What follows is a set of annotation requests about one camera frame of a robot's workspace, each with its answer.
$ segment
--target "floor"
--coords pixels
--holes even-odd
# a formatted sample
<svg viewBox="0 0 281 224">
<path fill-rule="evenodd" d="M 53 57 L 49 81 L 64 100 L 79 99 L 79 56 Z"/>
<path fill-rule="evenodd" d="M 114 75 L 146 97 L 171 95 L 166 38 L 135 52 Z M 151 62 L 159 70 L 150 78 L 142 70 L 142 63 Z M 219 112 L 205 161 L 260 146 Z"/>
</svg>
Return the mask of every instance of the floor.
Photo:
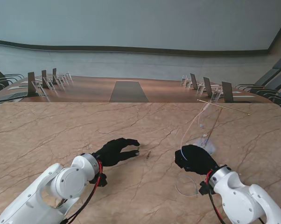
<svg viewBox="0 0 281 224">
<path fill-rule="evenodd" d="M 120 52 L 58 52 L 0 46 L 0 71 L 27 75 L 41 70 L 70 71 L 76 76 L 179 80 L 194 73 L 198 80 L 254 83 L 281 57 L 281 37 L 270 55 L 194 57 Z"/>
</svg>

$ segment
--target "gray wall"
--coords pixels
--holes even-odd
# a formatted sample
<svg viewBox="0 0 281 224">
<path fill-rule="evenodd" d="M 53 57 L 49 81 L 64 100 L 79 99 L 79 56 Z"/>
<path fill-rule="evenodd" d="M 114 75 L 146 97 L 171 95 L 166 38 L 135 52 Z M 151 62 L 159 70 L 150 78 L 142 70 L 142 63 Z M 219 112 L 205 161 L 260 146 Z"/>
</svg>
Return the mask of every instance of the gray wall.
<svg viewBox="0 0 281 224">
<path fill-rule="evenodd" d="M 0 0 L 0 40 L 185 50 L 267 49 L 281 0 Z"/>
</svg>

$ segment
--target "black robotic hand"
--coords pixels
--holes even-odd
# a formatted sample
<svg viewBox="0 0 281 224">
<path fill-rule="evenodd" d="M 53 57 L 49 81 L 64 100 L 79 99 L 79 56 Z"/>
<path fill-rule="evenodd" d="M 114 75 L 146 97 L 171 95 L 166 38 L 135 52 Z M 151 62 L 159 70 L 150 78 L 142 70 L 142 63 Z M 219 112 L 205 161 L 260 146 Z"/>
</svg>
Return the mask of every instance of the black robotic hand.
<svg viewBox="0 0 281 224">
<path fill-rule="evenodd" d="M 219 168 L 209 153 L 199 146 L 183 146 L 182 152 L 183 154 L 181 150 L 175 151 L 175 163 L 180 168 L 184 168 L 185 171 L 206 175 L 210 170 L 217 170 Z"/>
<path fill-rule="evenodd" d="M 121 152 L 121 150 L 127 146 L 139 146 L 139 142 L 134 139 L 116 139 L 106 143 L 102 149 L 93 153 L 92 155 L 101 161 L 102 166 L 111 167 L 116 165 L 119 161 L 124 161 L 129 158 L 138 156 L 140 152 L 138 150 L 132 150 L 129 152 Z"/>
</svg>

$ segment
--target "small object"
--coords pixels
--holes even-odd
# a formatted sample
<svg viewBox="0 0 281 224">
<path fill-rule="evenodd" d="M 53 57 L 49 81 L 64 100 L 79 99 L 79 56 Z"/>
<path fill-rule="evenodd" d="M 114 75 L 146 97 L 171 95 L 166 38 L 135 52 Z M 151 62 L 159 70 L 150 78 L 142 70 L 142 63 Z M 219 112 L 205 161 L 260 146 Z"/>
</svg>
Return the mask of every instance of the small object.
<svg viewBox="0 0 281 224">
<path fill-rule="evenodd" d="M 187 76 L 182 76 L 182 81 L 181 81 L 181 85 L 185 85 L 185 79 L 187 79 Z"/>
<path fill-rule="evenodd" d="M 32 84 L 34 88 L 36 89 L 36 92 L 39 94 L 40 97 L 46 97 L 46 93 L 44 89 L 42 88 L 41 84 L 37 81 L 32 81 Z"/>
<path fill-rule="evenodd" d="M 46 82 L 47 84 L 47 87 L 50 89 L 50 90 L 56 90 L 54 85 L 52 84 L 52 81 L 49 77 L 43 77 L 44 81 Z"/>
<path fill-rule="evenodd" d="M 226 107 L 226 106 L 213 104 L 213 103 L 206 102 L 206 101 L 203 101 L 203 100 L 200 100 L 200 99 L 197 99 L 197 101 L 204 102 L 204 103 L 208 103 L 208 104 L 215 105 L 215 106 L 219 106 L 219 107 L 222 107 L 222 108 L 225 108 L 225 109 L 228 109 L 228 110 L 231 110 L 231 111 L 235 111 L 235 112 L 243 113 L 243 114 L 246 114 L 246 115 L 250 115 L 249 113 L 245 113 L 245 112 L 242 112 L 242 111 L 234 110 L 234 109 L 229 108 L 229 107 Z"/>
<path fill-rule="evenodd" d="M 151 151 L 148 153 L 148 155 L 147 155 L 147 159 L 150 157 L 150 155 L 151 155 Z"/>
<path fill-rule="evenodd" d="M 202 95 L 204 88 L 205 88 L 205 84 L 200 82 L 197 86 L 197 95 L 199 96 Z"/>
<path fill-rule="evenodd" d="M 191 85 L 191 79 L 187 78 L 185 83 L 185 88 L 190 88 Z"/>
<path fill-rule="evenodd" d="M 71 77 L 71 75 L 70 75 L 70 72 L 69 72 L 69 71 L 66 73 L 66 76 L 67 76 L 67 78 L 68 78 L 69 80 L 71 80 L 71 81 L 72 81 L 72 77 Z"/>
<path fill-rule="evenodd" d="M 220 98 L 221 92 L 222 92 L 222 87 L 216 87 L 215 91 L 212 94 L 211 102 L 217 102 Z"/>
</svg>

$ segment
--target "marble table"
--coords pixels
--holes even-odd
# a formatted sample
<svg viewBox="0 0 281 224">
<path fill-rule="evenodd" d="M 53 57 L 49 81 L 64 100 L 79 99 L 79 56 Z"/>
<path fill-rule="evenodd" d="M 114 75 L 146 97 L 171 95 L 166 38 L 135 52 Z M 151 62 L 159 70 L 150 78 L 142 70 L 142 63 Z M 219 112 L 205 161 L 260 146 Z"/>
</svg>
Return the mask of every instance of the marble table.
<svg viewBox="0 0 281 224">
<path fill-rule="evenodd" d="M 206 127 L 217 121 L 210 137 L 217 149 L 213 158 L 236 170 L 244 184 L 262 186 L 281 207 L 281 109 L 275 104 L 224 105 L 251 115 L 214 109 L 211 116 L 200 118 L 210 119 Z M 141 143 L 140 156 L 104 168 L 108 185 L 98 188 L 75 223 L 219 223 L 208 196 L 185 197 L 175 189 L 181 174 L 197 185 L 204 178 L 174 163 L 174 152 L 201 107 L 201 103 L 4 103 L 0 213 L 51 164 L 68 166 L 76 155 L 124 137 Z M 203 132 L 195 122 L 183 144 Z M 71 214 L 91 189 L 89 185 Z M 57 203 L 43 195 L 48 204 Z M 214 202 L 223 213 L 219 195 Z"/>
</svg>

